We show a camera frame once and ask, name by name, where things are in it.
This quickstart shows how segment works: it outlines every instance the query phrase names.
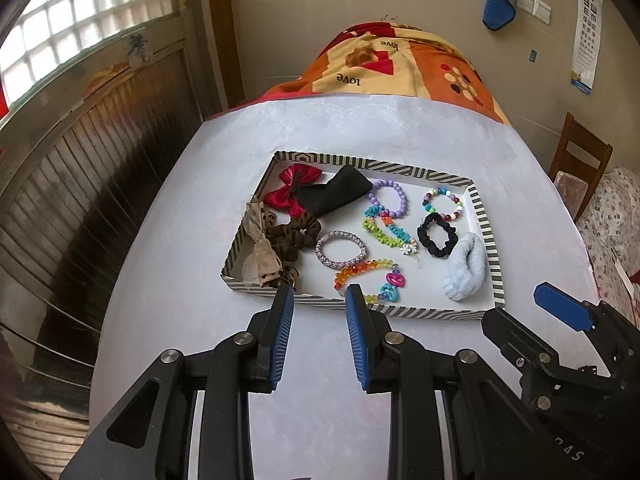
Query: beige wall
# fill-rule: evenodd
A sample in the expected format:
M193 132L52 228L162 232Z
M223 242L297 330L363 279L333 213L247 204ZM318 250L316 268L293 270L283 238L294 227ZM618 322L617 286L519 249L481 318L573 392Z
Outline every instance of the beige wall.
M297 78L344 28L387 15L460 48L545 169L570 111L613 145L612 165L640 171L640 45L604 0L598 68L585 95L569 83L577 0L544 1L550 25L519 11L491 32L482 24L484 0L234 0L247 97Z

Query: corrugated metal panel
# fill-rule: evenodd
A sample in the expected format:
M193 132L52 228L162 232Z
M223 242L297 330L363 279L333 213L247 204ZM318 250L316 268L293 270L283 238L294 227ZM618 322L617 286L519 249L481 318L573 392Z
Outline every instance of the corrugated metal panel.
M120 267L201 123L182 50L122 80L34 149L0 219L0 412L53 478L88 428Z

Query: chair backrest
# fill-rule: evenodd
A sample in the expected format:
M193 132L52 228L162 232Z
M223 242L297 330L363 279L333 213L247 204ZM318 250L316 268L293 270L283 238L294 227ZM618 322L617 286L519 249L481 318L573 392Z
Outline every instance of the chair backrest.
M569 142L572 142L582 148L585 152L596 158L600 165L597 168L590 166L586 162L581 161L579 158L573 156L567 151ZM570 173L585 181L589 187L587 193L584 195L584 199L580 204L580 209L575 216L574 220L580 218L580 215L587 207L589 200L593 196L593 193L598 187L598 183L604 174L613 147L610 144L604 143L598 137L593 135L587 128L575 121L574 116L569 112L564 119L564 126L562 127L562 136L556 149L554 160L551 162L551 168L549 169L549 178L551 181L556 179L558 171L564 171Z

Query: wall socket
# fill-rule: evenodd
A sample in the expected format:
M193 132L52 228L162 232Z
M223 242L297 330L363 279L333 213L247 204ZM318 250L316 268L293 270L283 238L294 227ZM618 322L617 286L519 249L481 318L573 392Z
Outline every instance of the wall socket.
M542 0L518 0L518 6L547 25L551 22L551 7Z

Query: black and white striped edge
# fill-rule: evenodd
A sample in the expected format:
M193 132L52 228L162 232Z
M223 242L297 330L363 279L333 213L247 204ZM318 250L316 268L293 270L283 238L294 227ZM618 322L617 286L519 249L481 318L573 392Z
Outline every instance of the black and white striped edge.
M344 166L351 164L360 170L383 171L385 173L402 174L404 176L412 176L425 180L432 180L450 186L460 186L467 188L469 197L474 206L474 211L478 217L482 239L486 248L486 254L489 261L489 274L494 293L494 305L503 308L504 303L504 285L502 283L502 272L500 270L500 260L498 259L498 249L495 245L494 234L489 225L482 200L475 184L469 178L443 173L441 171L425 170L416 166L406 166L403 164L395 164L382 160L373 160L372 158L358 158L356 156L332 155L330 153L300 153L300 152L276 152L270 160L267 170L265 171L258 187L254 192L254 200L258 200L264 191L264 187L271 177L276 164L280 161L289 162L306 162L315 164L327 164L329 166ZM234 237L225 265L222 269L222 279L232 290L248 292L265 298L273 299L276 294L276 288L263 288L257 283L247 283L237 278L232 278L231 272L233 266L238 259L240 247L244 243L246 232L242 224L238 228L238 232ZM344 300L330 299L324 296L315 296L313 294L296 294L295 301L299 304L309 306L320 306L323 308L344 308ZM443 310L440 308L417 308L412 306L401 305L384 305L373 304L369 306L371 310L383 312L387 316L393 317L410 317L414 319L443 319L443 320L465 320L465 319L482 319L484 310Z

